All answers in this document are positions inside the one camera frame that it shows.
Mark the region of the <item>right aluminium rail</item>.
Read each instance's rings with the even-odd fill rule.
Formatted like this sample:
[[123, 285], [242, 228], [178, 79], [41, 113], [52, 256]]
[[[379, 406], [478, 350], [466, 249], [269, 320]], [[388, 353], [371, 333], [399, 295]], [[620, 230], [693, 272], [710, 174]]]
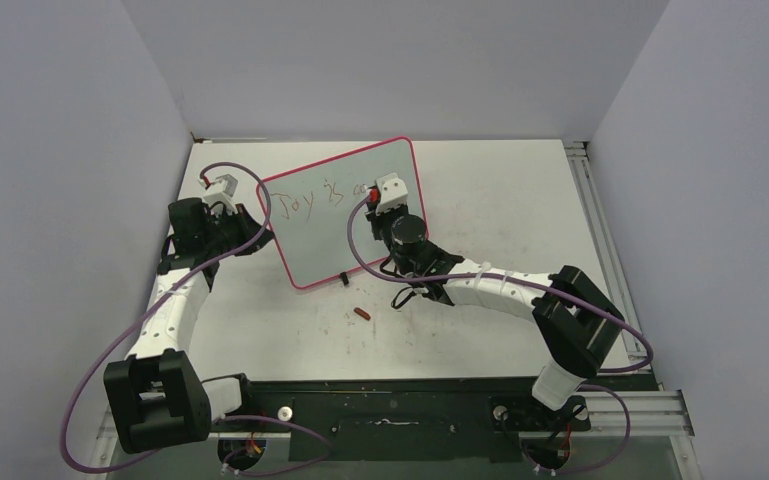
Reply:
[[625, 272], [598, 195], [587, 152], [588, 144], [572, 141], [565, 142], [563, 146], [607, 283], [608, 295], [625, 320], [635, 330], [642, 332]]

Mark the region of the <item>aluminium rail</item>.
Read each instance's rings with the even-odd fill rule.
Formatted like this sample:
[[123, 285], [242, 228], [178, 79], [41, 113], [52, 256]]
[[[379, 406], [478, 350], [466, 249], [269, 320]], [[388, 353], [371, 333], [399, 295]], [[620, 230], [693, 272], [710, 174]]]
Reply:
[[[445, 400], [441, 393], [405, 392], [399, 402], [406, 406], [414, 397], [419, 406], [413, 413], [381, 415], [363, 413], [357, 399], [339, 394], [333, 402], [320, 392], [312, 400], [295, 399], [292, 422], [318, 432], [334, 442], [340, 434], [394, 433], [405, 440], [427, 433], [448, 438], [458, 435], [516, 435], [521, 439], [546, 439], [564, 432], [561, 420], [551, 420], [526, 406], [522, 396], [491, 395], [487, 398], [458, 395]], [[567, 419], [574, 432], [585, 436], [691, 436], [691, 421], [678, 391], [618, 392], [612, 396], [601, 390], [579, 393], [560, 419]], [[330, 413], [326, 409], [334, 404]]]
[[598, 195], [587, 152], [588, 144], [572, 141], [565, 142], [563, 146], [607, 283], [608, 295], [625, 320], [635, 330], [642, 332], [625, 272]]

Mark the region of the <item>pink framed whiteboard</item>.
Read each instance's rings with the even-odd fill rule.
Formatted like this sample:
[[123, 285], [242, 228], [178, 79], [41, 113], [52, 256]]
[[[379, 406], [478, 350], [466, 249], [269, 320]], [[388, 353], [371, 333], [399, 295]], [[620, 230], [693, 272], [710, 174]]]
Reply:
[[363, 185], [397, 173], [408, 190], [408, 211], [423, 217], [425, 206], [411, 140], [363, 145], [357, 142], [281, 144], [279, 164], [264, 184], [270, 195], [270, 227], [291, 284], [306, 289], [360, 268], [347, 240], [352, 209], [366, 196]]

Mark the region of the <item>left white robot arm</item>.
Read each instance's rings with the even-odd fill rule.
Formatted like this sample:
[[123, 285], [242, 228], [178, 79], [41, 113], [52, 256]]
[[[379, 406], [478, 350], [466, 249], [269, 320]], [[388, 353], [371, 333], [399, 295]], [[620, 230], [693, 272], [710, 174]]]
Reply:
[[186, 349], [220, 259], [253, 254], [274, 235], [227, 194], [178, 200], [168, 213], [172, 232], [148, 316], [125, 358], [103, 373], [119, 442], [129, 454], [203, 441], [219, 418], [246, 430], [258, 416], [244, 375], [203, 382]]

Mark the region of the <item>red marker cap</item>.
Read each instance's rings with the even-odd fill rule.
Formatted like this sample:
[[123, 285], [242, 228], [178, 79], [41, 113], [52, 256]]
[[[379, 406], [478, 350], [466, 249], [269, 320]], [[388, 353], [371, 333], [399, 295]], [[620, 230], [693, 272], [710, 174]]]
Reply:
[[355, 308], [353, 309], [353, 312], [354, 312], [354, 313], [355, 313], [357, 316], [359, 316], [360, 318], [362, 318], [362, 319], [364, 319], [364, 320], [366, 320], [366, 321], [370, 321], [370, 320], [371, 320], [371, 315], [370, 315], [368, 312], [366, 312], [365, 310], [363, 310], [362, 308], [359, 308], [359, 307], [355, 307]]

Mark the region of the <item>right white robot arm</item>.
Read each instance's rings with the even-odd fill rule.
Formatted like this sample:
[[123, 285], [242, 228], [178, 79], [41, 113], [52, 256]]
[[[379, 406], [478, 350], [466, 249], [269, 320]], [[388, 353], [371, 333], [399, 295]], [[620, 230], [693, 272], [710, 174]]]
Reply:
[[374, 239], [388, 250], [392, 272], [379, 279], [400, 283], [412, 295], [447, 306], [480, 307], [534, 323], [550, 359], [540, 370], [525, 402], [529, 421], [550, 428], [587, 380], [603, 364], [626, 321], [612, 302], [580, 269], [566, 265], [556, 273], [526, 274], [479, 264], [451, 254], [426, 236], [424, 221], [401, 205], [386, 213], [363, 200], [349, 218], [364, 215]]

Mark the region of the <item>front aluminium rail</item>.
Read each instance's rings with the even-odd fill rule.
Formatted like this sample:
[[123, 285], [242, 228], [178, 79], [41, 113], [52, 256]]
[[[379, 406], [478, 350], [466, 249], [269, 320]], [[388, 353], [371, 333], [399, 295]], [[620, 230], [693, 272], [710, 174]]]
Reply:
[[[427, 433], [448, 438], [458, 435], [516, 435], [521, 439], [546, 439], [564, 432], [561, 420], [551, 420], [526, 406], [522, 396], [491, 395], [487, 398], [458, 395], [445, 400], [441, 393], [405, 392], [399, 402], [406, 406], [414, 397], [419, 406], [413, 413], [381, 415], [363, 413], [357, 399], [339, 394], [333, 402], [320, 392], [312, 400], [295, 399], [292, 422], [318, 432], [334, 442], [340, 434], [394, 433], [405, 440]], [[691, 421], [678, 391], [618, 392], [612, 396], [601, 390], [579, 393], [560, 419], [567, 419], [574, 432], [585, 436], [691, 436]], [[326, 409], [334, 404], [330, 413]]]

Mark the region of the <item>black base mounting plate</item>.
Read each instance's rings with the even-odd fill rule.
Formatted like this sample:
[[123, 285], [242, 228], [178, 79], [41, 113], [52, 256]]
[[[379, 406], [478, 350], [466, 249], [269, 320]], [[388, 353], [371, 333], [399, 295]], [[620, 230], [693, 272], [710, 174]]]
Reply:
[[554, 446], [587, 432], [583, 396], [559, 411], [531, 396], [531, 377], [254, 381], [221, 439], [286, 440], [289, 458], [332, 461], [517, 462], [523, 446]]

